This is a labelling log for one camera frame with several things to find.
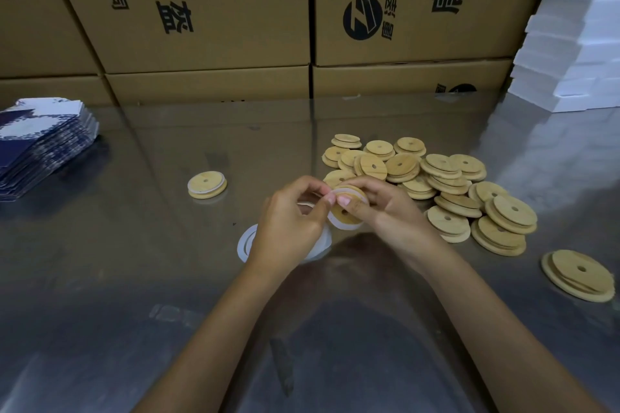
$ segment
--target hand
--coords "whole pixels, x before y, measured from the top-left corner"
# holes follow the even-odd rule
[[[265,200],[247,265],[285,278],[302,261],[321,236],[327,214],[336,202],[323,181],[303,176]],[[315,203],[304,215],[300,201]]]
[[[347,184],[361,188],[373,206],[342,194],[338,204],[366,222],[394,249],[417,257],[450,250],[404,190],[369,176],[343,182],[344,186]]]

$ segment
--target stack of white boxes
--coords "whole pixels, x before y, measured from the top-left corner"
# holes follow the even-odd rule
[[[620,0],[542,0],[508,91],[548,111],[620,106]]]

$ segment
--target reflective surface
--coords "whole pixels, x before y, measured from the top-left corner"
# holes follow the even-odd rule
[[[160,375],[242,267],[265,196],[325,176],[336,133],[470,153],[529,203],[522,257],[455,245],[542,343],[620,412],[620,302],[581,301],[539,268],[571,248],[620,270],[620,109],[549,114],[508,96],[398,96],[96,112],[95,146],[0,204],[0,411],[123,412]],[[191,199],[216,169],[228,189]],[[428,202],[420,203],[428,207]],[[333,230],[257,324],[226,411],[493,411],[429,287],[373,235]]]

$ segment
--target black circular logo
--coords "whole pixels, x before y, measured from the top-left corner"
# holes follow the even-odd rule
[[[342,17],[346,34],[357,41],[363,41],[375,34],[383,20],[383,9],[378,0],[355,0],[349,2]]]
[[[467,92],[475,92],[476,87],[471,85],[470,83],[461,83],[461,85],[457,85],[453,89],[450,90],[450,93],[467,93]]]

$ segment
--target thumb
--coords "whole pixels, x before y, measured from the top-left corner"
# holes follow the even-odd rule
[[[338,195],[338,204],[352,213],[358,219],[368,223],[371,227],[375,226],[379,212],[372,209],[361,199],[350,197],[345,194]]]
[[[336,195],[334,193],[327,193],[324,197],[319,199],[319,202],[314,205],[314,209],[306,216],[306,219],[311,219],[323,225],[327,220],[327,214],[336,202]]]

